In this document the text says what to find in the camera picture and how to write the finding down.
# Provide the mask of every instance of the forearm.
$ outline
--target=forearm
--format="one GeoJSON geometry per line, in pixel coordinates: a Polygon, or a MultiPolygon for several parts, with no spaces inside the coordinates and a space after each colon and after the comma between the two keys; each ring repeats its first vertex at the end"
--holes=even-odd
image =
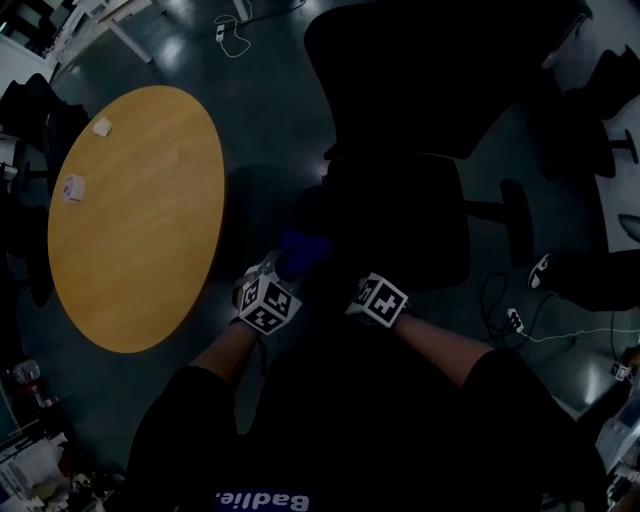
{"type": "Polygon", "coordinates": [[[492,350],[484,343],[440,329],[406,314],[398,317],[393,330],[459,388],[462,388],[478,360],[492,350]]]}
{"type": "Polygon", "coordinates": [[[235,389],[259,335],[258,331],[244,322],[236,322],[196,357],[191,365],[215,373],[235,389]]]}

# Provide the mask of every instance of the power adapter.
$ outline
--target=power adapter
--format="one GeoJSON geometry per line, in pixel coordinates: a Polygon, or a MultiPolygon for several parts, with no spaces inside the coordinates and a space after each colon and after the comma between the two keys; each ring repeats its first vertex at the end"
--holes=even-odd
{"type": "Polygon", "coordinates": [[[509,317],[511,327],[513,327],[518,334],[522,334],[522,331],[524,331],[524,324],[522,323],[518,312],[514,308],[509,308],[507,309],[507,317],[509,317]]]}

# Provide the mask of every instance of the black pants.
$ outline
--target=black pants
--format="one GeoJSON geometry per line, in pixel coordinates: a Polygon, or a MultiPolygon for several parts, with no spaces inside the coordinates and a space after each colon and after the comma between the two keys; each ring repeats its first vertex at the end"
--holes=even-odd
{"type": "Polygon", "coordinates": [[[640,250],[554,257],[544,286],[589,311],[640,306],[640,250]]]}

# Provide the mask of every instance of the oval wooden table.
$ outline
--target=oval wooden table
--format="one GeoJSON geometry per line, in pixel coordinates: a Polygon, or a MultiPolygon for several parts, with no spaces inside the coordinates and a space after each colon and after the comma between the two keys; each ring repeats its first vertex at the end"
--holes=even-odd
{"type": "Polygon", "coordinates": [[[169,336],[207,279],[224,201],[218,134],[192,96],[144,87],[102,110],[69,152],[49,213],[53,280],[78,329],[115,352],[169,336]],[[103,116],[107,137],[92,132],[103,116]],[[62,199],[69,174],[85,178],[78,203],[62,199]]]}

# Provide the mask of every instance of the sneaker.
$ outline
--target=sneaker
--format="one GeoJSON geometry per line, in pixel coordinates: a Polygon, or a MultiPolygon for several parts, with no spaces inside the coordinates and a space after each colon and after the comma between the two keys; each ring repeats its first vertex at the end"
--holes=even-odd
{"type": "Polygon", "coordinates": [[[530,289],[534,290],[542,284],[542,281],[544,281],[544,271],[547,270],[547,266],[552,257],[551,254],[545,254],[531,269],[531,272],[529,272],[529,282],[527,283],[530,289]]]}

